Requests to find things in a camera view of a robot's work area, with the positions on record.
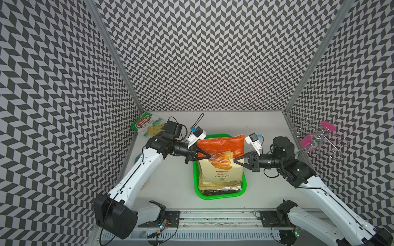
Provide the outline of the orange Chips bag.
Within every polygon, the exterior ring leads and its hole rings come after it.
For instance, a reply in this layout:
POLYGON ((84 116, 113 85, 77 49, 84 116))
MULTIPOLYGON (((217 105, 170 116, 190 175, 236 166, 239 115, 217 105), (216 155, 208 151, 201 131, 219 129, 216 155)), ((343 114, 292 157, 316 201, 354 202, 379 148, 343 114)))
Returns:
POLYGON ((233 161, 225 169, 216 168, 209 160, 199 162, 200 190, 239 191, 242 189, 244 168, 233 161))

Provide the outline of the red orange snack bag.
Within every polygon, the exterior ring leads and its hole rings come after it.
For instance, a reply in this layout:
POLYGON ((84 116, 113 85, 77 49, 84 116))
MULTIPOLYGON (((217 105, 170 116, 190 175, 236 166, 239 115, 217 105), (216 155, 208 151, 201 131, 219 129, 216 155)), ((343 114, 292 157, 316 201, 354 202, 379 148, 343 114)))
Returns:
POLYGON ((211 155, 199 161, 202 182, 237 182, 243 177, 244 168, 234 159, 244 155, 244 135, 199 140, 198 147, 211 155))

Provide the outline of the green plastic basket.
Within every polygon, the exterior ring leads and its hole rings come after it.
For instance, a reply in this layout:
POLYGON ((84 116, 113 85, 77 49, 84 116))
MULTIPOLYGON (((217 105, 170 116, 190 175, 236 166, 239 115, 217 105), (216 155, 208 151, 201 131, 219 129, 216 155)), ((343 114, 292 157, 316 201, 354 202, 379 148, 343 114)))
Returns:
MULTIPOLYGON (((221 138, 221 137, 235 137, 235 136, 230 136, 228 134, 211 134, 207 135, 204 139, 209 139, 209 138, 221 138)), ((245 174, 243 172, 243 179, 241 181, 242 189, 240 192, 237 192, 236 194, 230 194, 230 195, 218 195, 218 196, 205 196, 202 194, 201 190, 198 188, 198 181, 199 181, 199 161, 193 162, 193 171, 194 171, 194 188, 197 196, 203 200, 215 200, 215 199, 224 199, 224 198, 231 198, 231 197, 238 197, 241 196, 245 193, 247 189, 247 181, 245 174)))

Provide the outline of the green red Chuba bag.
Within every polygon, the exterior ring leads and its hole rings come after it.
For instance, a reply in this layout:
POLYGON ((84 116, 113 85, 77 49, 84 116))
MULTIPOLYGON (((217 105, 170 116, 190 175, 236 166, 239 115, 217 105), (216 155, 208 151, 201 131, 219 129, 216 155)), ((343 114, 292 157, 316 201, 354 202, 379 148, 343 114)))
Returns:
POLYGON ((131 124, 130 129, 146 138, 151 138, 163 131, 166 124, 167 122, 164 119, 154 114, 144 112, 131 124))

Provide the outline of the brown dark snack bag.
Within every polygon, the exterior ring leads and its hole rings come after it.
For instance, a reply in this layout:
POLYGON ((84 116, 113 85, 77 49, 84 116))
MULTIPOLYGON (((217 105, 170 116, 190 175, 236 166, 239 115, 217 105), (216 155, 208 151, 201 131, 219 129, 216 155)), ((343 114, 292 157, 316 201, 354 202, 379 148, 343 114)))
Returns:
POLYGON ((240 191, 241 190, 201 190, 202 194, 205 196, 230 195, 240 191))

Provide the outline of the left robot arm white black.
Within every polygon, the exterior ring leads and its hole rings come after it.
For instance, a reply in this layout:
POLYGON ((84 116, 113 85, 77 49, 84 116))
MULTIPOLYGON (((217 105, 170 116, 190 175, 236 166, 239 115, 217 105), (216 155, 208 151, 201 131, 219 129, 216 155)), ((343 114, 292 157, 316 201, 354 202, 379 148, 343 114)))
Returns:
POLYGON ((161 224, 165 206, 149 201, 144 207, 134 206, 135 199, 153 171, 168 155, 185 158, 185 163, 209 159, 211 156, 197 142, 206 137, 200 127, 192 127, 186 142, 179 140, 184 125, 168 121, 164 130, 151 137, 141 156, 125 177, 107 194, 99 194, 93 201, 96 224, 120 239, 127 238, 134 228, 148 222, 161 224))

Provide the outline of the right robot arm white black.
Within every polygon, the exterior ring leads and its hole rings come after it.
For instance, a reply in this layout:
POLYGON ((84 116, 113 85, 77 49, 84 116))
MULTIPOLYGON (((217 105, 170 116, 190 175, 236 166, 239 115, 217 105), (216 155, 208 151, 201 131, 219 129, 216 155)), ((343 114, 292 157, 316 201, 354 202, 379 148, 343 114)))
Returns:
POLYGON ((252 172, 276 169, 292 187, 309 197, 331 220, 331 224, 309 214, 291 200, 277 206, 280 224, 300 227, 329 246, 391 246, 393 235, 375 227, 350 209, 333 193, 308 164, 297 158, 294 144, 283 136, 275 137, 268 153, 262 152, 262 136, 250 134, 246 143, 253 150, 234 159, 252 172))

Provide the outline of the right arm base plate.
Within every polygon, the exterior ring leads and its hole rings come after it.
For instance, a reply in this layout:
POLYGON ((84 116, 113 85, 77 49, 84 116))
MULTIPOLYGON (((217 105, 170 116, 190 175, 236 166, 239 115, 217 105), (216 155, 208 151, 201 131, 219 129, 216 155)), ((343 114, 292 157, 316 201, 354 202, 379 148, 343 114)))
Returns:
POLYGON ((283 211, 265 210, 260 211, 260 220, 264 228, 279 227, 290 228, 294 225, 290 222, 287 213, 283 211))

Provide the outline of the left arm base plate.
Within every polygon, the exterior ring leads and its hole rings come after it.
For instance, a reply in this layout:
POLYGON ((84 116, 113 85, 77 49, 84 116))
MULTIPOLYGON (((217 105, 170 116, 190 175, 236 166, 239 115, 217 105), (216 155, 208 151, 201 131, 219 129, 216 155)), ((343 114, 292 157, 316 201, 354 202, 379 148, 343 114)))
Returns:
POLYGON ((176 228, 179 225, 181 212, 177 210, 173 211, 166 211, 163 216, 160 216, 159 219, 156 221, 147 222, 140 227, 147 227, 147 228, 159 228, 159 226, 164 222, 166 219, 167 221, 167 228, 176 228))

